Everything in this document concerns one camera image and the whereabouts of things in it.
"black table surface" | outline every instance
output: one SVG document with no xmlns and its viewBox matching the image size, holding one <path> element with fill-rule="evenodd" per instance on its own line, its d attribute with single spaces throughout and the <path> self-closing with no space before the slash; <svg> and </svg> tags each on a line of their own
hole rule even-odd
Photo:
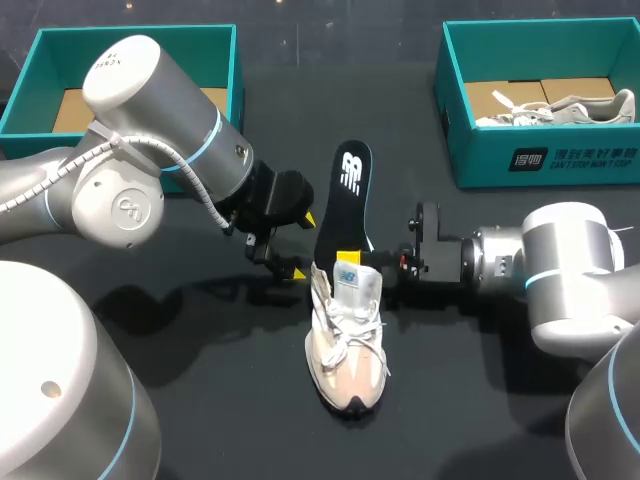
<svg viewBox="0 0 640 480">
<path fill-rule="evenodd" d="M 273 168 L 310 179 L 318 220 L 335 149 L 367 142 L 376 248 L 410 238 L 419 200 L 439 202 L 442 231 L 461 236 L 519 225 L 557 201 L 592 203 L 612 228 L 634 225 L 635 188 L 458 190 L 432 81 L 433 66 L 417 64 L 249 70 L 245 135 Z M 292 226 L 279 238 L 283 252 L 311 256 L 314 231 Z M 628 263 L 640 261 L 636 238 L 622 234 Z M 0 249 L 60 276 L 104 322 L 155 404 L 159 480 L 574 478 L 563 419 L 578 380 L 535 349 L 522 308 L 383 312 L 392 376 L 375 414 L 343 421 L 307 370 L 308 283 L 271 287 L 244 260 L 243 240 L 223 238 L 197 203 L 171 199 L 135 251 L 70 235 Z"/>
</svg>

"white sneaker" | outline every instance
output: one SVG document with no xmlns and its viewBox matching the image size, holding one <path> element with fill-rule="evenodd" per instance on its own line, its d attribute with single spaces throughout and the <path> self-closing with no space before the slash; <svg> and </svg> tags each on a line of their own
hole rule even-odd
<svg viewBox="0 0 640 480">
<path fill-rule="evenodd" d="M 493 96 L 511 113 L 480 118 L 476 120 L 479 127 L 633 123 L 636 116 L 635 97 L 626 89 L 610 98 L 571 95 L 552 105 L 536 102 L 516 106 L 498 91 Z"/>
<path fill-rule="evenodd" d="M 305 340 L 313 381 L 335 409 L 361 413 L 378 402 L 386 376 L 382 349 L 382 275 L 371 267 L 337 261 L 335 295 L 327 274 L 311 266 L 313 314 Z"/>
</svg>

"cardboard insert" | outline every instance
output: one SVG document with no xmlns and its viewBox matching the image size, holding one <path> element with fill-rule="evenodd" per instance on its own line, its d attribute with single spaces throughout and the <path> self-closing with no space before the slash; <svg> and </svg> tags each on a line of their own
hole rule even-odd
<svg viewBox="0 0 640 480">
<path fill-rule="evenodd" d="M 226 88 L 203 88 L 204 94 L 214 105 L 227 115 L 227 89 Z M 53 133 L 75 133 L 85 132 L 93 120 L 93 112 L 89 109 L 82 97 L 81 88 L 65 90 L 58 110 L 56 122 L 53 125 Z"/>
</svg>

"label on robot arm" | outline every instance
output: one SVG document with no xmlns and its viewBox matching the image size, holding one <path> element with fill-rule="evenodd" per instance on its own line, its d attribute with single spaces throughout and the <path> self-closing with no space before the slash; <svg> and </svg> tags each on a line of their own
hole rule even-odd
<svg viewBox="0 0 640 480">
<path fill-rule="evenodd" d="M 113 45 L 93 64 L 82 86 L 94 112 L 115 108 L 135 95 L 155 72 L 160 45 L 145 35 L 134 35 Z"/>
</svg>

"shoe insole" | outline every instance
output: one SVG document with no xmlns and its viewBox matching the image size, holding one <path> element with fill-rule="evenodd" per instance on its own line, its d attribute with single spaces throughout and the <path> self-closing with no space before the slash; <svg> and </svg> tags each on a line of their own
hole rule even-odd
<svg viewBox="0 0 640 480">
<path fill-rule="evenodd" d="M 365 231 L 367 196 L 373 168 L 369 146 L 349 140 L 338 147 L 331 168 L 329 199 L 318 232 L 314 260 L 329 278 L 336 253 L 372 250 Z"/>
</svg>

